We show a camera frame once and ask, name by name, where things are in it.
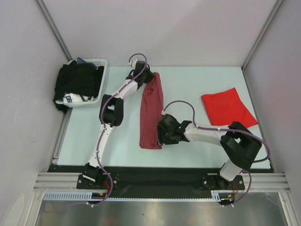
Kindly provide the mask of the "pink garment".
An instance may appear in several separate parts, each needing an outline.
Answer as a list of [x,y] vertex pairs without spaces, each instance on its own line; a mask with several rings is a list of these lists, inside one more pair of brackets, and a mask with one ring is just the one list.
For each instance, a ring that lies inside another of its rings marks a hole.
[[163,111],[164,96],[159,73],[146,84],[140,108],[140,140],[143,149],[160,150],[157,125]]

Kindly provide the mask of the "red tank top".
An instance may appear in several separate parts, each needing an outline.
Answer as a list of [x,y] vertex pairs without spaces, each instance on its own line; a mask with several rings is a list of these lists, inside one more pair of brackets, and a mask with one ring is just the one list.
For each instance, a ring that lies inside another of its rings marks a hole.
[[258,124],[240,99],[236,88],[215,94],[204,94],[201,100],[213,126],[230,125],[234,121],[242,123],[246,128]]

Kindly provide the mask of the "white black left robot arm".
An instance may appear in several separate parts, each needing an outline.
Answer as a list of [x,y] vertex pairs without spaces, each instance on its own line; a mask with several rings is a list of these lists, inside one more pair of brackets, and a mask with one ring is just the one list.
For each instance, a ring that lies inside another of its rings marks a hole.
[[110,134],[121,125],[124,118],[125,100],[135,93],[143,84],[149,83],[154,78],[154,73],[146,61],[137,58],[130,62],[132,70],[126,77],[121,87],[112,94],[102,97],[99,119],[101,122],[99,138],[88,163],[85,165],[83,178],[93,188],[99,188],[104,182],[104,170],[101,163],[102,157],[109,140]]

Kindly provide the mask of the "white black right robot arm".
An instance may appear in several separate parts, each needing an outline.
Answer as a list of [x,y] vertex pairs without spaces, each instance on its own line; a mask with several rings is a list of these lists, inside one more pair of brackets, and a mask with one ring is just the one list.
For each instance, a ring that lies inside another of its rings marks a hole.
[[262,147],[262,142],[237,121],[229,126],[205,128],[192,121],[179,123],[174,116],[165,114],[158,122],[157,130],[160,145],[205,142],[221,146],[229,158],[217,177],[217,184],[222,189],[233,185],[234,178],[242,170],[250,169]]

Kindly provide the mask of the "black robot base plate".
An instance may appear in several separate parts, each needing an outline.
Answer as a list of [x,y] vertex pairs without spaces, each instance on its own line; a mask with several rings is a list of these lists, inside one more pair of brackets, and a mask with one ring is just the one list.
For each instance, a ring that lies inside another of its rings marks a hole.
[[138,199],[197,199],[210,198],[212,191],[235,193],[243,191],[241,175],[230,182],[218,175],[217,168],[147,168],[105,167],[94,171],[96,181],[83,177],[90,169],[84,166],[51,165],[49,173],[77,173],[76,188],[91,190],[92,200],[110,198]]

